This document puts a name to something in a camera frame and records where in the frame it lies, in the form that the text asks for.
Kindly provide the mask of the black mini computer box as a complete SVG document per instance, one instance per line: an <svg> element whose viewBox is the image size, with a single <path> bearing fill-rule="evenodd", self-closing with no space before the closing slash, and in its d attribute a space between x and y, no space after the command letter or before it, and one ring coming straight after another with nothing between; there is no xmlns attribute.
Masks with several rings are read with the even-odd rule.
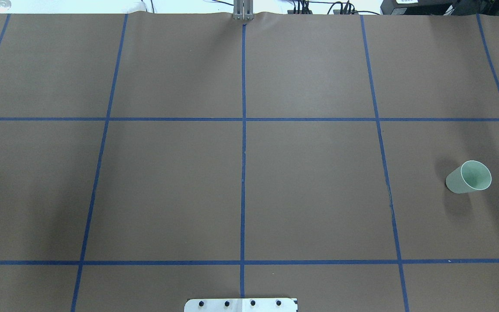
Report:
<svg viewBox="0 0 499 312"><path fill-rule="evenodd" d="M499 0L383 0L384 15L499 16Z"/></svg>

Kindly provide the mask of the aluminium frame post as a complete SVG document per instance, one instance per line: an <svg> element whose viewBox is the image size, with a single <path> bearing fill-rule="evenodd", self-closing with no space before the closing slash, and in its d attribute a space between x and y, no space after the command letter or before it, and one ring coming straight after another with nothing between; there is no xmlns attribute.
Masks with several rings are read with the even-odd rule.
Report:
<svg viewBox="0 0 499 312"><path fill-rule="evenodd" d="M233 19L253 20L255 18L253 4L253 0L233 0Z"/></svg>

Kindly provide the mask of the clear tape roll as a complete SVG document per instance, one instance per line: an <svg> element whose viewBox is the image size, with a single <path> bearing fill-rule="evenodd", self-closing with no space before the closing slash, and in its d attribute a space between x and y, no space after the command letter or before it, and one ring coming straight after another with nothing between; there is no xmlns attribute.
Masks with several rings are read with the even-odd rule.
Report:
<svg viewBox="0 0 499 312"><path fill-rule="evenodd" d="M12 6L11 0L0 0L0 13L7 12Z"/></svg>

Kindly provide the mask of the pale green plastic cup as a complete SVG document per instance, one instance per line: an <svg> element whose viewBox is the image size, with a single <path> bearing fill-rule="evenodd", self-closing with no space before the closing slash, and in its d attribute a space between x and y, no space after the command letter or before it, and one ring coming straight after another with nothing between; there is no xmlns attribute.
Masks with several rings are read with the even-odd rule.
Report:
<svg viewBox="0 0 499 312"><path fill-rule="evenodd" d="M455 194L486 190L493 181L492 174L482 162L469 160L445 178L447 189Z"/></svg>

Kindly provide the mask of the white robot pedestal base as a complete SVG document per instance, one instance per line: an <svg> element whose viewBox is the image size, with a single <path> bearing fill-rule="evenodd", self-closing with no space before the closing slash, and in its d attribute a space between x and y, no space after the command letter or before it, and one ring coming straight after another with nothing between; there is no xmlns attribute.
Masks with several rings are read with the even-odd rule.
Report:
<svg viewBox="0 0 499 312"><path fill-rule="evenodd" d="M293 298L190 299L184 312L297 312Z"/></svg>

